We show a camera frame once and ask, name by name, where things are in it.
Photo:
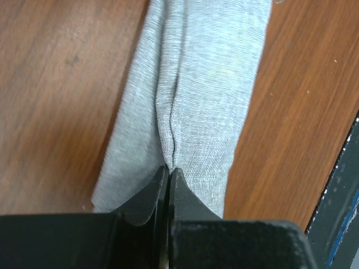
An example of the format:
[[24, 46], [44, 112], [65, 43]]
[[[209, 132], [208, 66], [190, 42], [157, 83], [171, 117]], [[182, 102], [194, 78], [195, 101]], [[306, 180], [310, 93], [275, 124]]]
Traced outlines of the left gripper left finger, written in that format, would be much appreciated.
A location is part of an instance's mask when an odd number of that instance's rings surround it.
[[148, 185], [114, 211], [112, 268], [161, 268], [167, 240], [169, 173], [161, 166]]

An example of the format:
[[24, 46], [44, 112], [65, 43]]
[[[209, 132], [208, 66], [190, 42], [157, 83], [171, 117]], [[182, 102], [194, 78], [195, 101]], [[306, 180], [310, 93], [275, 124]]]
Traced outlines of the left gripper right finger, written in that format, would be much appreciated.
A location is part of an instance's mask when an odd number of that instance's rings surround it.
[[215, 236], [210, 233], [220, 221], [221, 218], [190, 190], [183, 170], [176, 168], [169, 189], [169, 268], [204, 268], [195, 259], [206, 261], [214, 252]]

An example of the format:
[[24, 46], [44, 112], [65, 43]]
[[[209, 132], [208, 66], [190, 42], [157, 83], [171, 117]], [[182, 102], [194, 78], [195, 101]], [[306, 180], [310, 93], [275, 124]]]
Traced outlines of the grey cloth napkin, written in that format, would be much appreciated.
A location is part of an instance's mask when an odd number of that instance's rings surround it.
[[229, 170], [264, 49], [271, 1], [151, 1], [94, 188], [109, 212], [160, 166], [223, 216]]

